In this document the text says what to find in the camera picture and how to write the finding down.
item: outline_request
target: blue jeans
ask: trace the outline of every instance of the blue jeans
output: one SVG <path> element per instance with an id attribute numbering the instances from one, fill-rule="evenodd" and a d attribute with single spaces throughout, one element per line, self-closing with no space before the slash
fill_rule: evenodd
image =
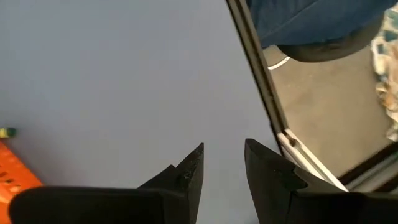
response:
<path id="1" fill-rule="evenodd" d="M 398 0 L 246 0 L 262 47 L 338 39 Z"/>

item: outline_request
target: orange object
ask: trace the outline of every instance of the orange object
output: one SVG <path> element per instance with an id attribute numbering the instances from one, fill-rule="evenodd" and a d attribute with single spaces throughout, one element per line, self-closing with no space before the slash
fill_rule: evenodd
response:
<path id="1" fill-rule="evenodd" d="M 7 209 L 15 195 L 41 185 L 38 178 L 0 141 L 0 223 L 10 223 Z"/>

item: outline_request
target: gray floor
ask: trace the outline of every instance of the gray floor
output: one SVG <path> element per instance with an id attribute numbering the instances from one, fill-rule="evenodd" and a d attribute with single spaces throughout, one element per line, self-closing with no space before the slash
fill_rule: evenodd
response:
<path id="1" fill-rule="evenodd" d="M 282 57 L 276 47 L 264 53 L 269 64 Z M 390 143 L 370 56 L 363 49 L 332 62 L 289 60 L 271 71 L 290 128 L 336 176 Z"/>

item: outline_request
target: black door edge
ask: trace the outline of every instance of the black door edge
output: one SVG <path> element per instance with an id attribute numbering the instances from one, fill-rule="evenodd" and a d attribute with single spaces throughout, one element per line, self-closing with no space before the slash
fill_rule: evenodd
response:
<path id="1" fill-rule="evenodd" d="M 277 139 L 277 133 L 284 133 L 289 128 L 284 111 L 280 105 L 274 81 L 268 70 L 267 62 L 262 53 L 260 40 L 254 28 L 251 14 L 245 0 L 226 0 L 233 17 L 243 49 L 250 64 L 254 80 L 259 91 L 262 104 L 271 122 L 272 132 Z M 281 154 L 282 146 L 277 140 Z"/>

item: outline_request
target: floor mat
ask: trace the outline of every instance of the floor mat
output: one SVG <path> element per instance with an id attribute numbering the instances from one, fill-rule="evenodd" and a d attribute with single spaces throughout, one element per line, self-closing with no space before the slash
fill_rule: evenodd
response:
<path id="1" fill-rule="evenodd" d="M 371 42 L 371 51 L 379 80 L 376 93 L 392 120 L 386 137 L 398 141 L 398 4 L 386 11 L 381 30 Z"/>

